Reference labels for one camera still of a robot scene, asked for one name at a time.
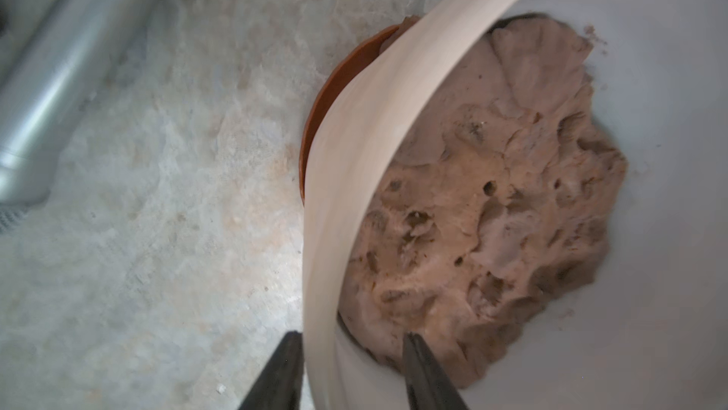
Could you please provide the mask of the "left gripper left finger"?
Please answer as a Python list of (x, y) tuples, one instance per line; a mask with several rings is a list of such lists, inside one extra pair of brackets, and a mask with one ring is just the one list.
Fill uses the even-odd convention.
[(303, 335), (287, 332), (238, 409), (299, 410), (303, 365)]

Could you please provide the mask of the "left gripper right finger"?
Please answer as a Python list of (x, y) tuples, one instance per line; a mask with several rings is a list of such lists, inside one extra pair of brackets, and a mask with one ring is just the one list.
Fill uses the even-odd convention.
[(404, 377), (412, 410), (468, 410), (425, 339), (410, 332), (403, 342)]

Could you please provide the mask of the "white ceramic pot with soil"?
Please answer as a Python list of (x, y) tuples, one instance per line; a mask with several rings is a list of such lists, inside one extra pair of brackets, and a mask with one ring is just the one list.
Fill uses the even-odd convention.
[(406, 409), (420, 334), (470, 409), (727, 406), (727, 0), (443, 0), (320, 124), (318, 409)]

